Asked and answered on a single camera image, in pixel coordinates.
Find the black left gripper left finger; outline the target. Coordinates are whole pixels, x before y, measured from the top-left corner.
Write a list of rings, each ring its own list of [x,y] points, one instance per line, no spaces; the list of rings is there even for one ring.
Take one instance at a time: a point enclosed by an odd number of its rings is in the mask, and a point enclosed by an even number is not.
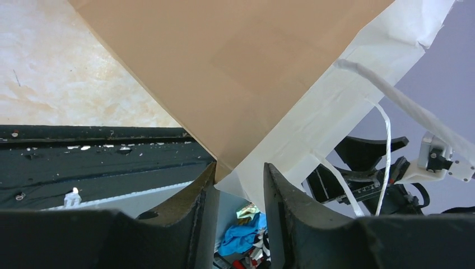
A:
[[[2,268],[211,268],[219,193],[211,163],[134,219],[117,210],[1,212]]]

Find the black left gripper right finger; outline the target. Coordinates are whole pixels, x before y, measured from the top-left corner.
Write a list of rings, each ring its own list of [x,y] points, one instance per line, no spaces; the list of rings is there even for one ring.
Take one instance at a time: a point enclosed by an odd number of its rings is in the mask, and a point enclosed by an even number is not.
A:
[[[473,268],[474,216],[383,215],[356,219],[263,167],[272,268]]]

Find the brown paper bag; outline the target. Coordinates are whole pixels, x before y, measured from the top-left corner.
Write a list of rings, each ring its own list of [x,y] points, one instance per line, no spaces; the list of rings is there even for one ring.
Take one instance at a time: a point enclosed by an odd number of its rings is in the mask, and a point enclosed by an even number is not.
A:
[[[394,89],[453,1],[72,1],[100,43],[265,210],[263,166],[299,187],[384,97],[474,162],[474,144]]]

